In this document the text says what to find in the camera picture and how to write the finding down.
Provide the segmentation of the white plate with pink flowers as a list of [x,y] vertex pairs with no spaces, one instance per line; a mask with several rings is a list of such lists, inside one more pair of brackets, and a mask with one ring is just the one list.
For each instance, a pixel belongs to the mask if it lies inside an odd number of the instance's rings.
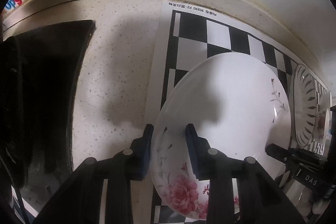
[[159,196],[173,211],[204,220],[210,183],[193,173],[188,124],[230,158],[252,156],[272,178],[284,170],[265,148],[289,146],[288,97],[275,70],[255,57],[231,52],[203,61],[173,88],[154,126],[151,177]]

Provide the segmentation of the white plate with leaf rim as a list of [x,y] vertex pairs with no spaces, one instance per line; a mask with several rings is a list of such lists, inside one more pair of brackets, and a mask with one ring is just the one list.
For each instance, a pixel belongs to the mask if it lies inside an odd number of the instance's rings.
[[317,114],[314,78],[305,65],[298,64],[292,80],[295,138],[299,147],[306,147],[313,136]]

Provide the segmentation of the black and white checkerboard mat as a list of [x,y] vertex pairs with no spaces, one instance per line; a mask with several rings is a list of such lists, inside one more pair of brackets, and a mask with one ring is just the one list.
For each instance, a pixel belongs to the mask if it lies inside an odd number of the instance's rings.
[[[301,61],[275,40],[242,22],[183,3],[164,1],[162,5],[145,110],[146,123],[155,126],[163,105],[183,76],[210,57],[231,52],[255,57],[275,70],[289,102],[291,129],[288,148],[299,147],[293,124],[292,77]],[[325,88],[313,78],[316,96],[324,93]],[[152,204],[152,223],[197,221],[165,205],[155,186]]]

